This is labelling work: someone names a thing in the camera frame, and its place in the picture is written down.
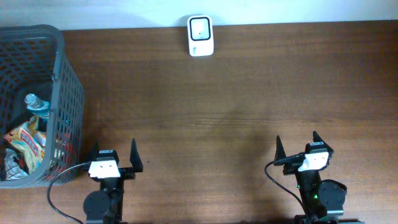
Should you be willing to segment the yellow snack bag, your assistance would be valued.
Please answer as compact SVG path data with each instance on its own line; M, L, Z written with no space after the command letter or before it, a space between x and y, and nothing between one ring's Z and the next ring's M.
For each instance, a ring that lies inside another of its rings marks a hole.
M41 165L45 157L45 147L34 138L39 134L39 119L35 115L4 135L4 139L23 154L29 174Z

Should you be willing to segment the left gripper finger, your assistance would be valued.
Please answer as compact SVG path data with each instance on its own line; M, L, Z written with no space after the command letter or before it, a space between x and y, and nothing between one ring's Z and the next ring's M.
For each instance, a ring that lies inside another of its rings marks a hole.
M99 145L98 142L96 141L93 147L89 150L88 154L85 156L84 162L95 161L98 156L98 151L99 151Z
M137 150L137 145L136 145L135 139L132 139L129 161L132 165L134 172L143 172L144 167L143 167L140 155Z

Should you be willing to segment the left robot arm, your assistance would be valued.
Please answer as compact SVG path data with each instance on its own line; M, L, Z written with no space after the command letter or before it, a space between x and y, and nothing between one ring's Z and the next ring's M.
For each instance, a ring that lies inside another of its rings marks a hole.
M100 150L96 143L88 156L88 175L99 183L99 190L90 193L83 202L87 223L118 224L123 222L124 182L143 171L136 140L131 143L129 167L119 167L115 150Z

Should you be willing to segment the blue mouthwash bottle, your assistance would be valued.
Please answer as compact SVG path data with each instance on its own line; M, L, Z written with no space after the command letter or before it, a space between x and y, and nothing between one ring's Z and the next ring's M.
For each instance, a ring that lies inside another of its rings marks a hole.
M28 111L48 121L50 118L50 102L41 100L37 95L29 93L25 96L24 102Z

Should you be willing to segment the silver dark snack packet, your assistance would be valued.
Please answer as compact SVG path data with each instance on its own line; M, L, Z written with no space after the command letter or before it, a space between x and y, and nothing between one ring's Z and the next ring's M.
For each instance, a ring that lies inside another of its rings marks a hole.
M6 149L4 158L6 180L19 180L29 175L24 158L13 149Z

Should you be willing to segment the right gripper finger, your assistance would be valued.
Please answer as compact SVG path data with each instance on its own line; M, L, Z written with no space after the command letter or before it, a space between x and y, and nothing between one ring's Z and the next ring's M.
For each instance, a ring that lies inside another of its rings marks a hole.
M275 151L275 157L274 160L275 161L279 161L281 159L285 159L286 158L286 154L284 151L284 147L281 141L281 138L279 135L277 135L276 137L276 151Z
M323 142L323 139L316 131L313 131L312 136L313 136L313 142Z

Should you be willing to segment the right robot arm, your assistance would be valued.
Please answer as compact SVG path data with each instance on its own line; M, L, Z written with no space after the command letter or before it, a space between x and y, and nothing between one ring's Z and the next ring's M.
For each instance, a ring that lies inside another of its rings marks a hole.
M302 215L295 215L293 223L299 224L344 224L360 223L359 220L343 220L347 186L332 179L321 179L320 171L330 165L334 153L320 135L314 131L313 141L306 144L305 150L287 156L279 136L276 137L274 160L268 163L264 172L276 186L292 195L303 209ZM269 166L282 166L284 175L294 175L300 195L294 194L278 183L268 173Z

